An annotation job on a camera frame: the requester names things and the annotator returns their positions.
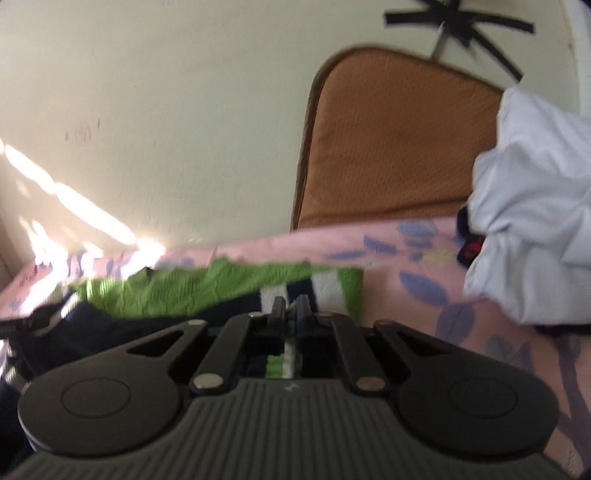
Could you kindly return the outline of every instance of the metal rivet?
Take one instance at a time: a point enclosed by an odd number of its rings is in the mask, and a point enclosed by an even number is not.
[[[193,378],[193,385],[200,390],[212,390],[223,385],[223,378],[218,374],[201,374]]]
[[[364,392],[377,392],[386,386],[386,382],[380,377],[361,377],[355,385]]]

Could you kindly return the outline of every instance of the pink bedsheet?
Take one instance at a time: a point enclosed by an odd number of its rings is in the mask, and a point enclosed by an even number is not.
[[[298,231],[267,239],[93,259],[71,257],[61,265],[28,265],[0,294],[0,318],[29,314],[55,287],[80,278],[125,277],[144,266],[207,265],[234,261],[310,261],[366,268],[363,322],[395,319],[422,332],[526,369],[555,392],[561,410],[547,454],[573,476],[591,466],[591,340],[568,335],[553,340],[513,324],[490,301],[465,299],[465,271],[452,218],[363,223]]]

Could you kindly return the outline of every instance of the round pad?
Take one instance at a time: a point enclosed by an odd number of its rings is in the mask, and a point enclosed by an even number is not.
[[[100,419],[115,415],[131,398],[127,385],[112,378],[89,378],[69,386],[61,402],[76,417]]]
[[[517,405],[511,386],[494,378],[460,380],[450,389],[449,400],[457,410],[477,419],[502,417]]]
[[[418,438],[478,459],[543,450],[558,405],[541,380],[477,355],[421,360],[398,397],[400,415]]]
[[[126,452],[175,419],[180,394],[165,368],[136,355],[97,355],[36,379],[18,405],[39,449],[94,457]]]

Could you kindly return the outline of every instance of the green towel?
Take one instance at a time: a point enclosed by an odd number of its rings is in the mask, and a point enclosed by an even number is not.
[[[197,270],[145,268],[126,280],[97,278],[73,288],[79,299],[119,318],[188,316],[266,287],[322,278],[322,273],[330,272],[336,273],[347,313],[360,321],[363,270],[352,267],[334,269],[308,263],[244,265],[218,258],[209,267]],[[317,297],[322,296],[322,287],[314,286]],[[317,298],[317,302],[322,306],[322,299]]]

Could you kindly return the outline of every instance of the ribbed grip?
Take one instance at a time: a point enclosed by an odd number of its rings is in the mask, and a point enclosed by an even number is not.
[[[105,459],[39,453],[7,480],[550,480],[541,455],[474,463],[435,452],[390,406],[336,380],[242,379],[195,399],[178,425],[140,450]]]

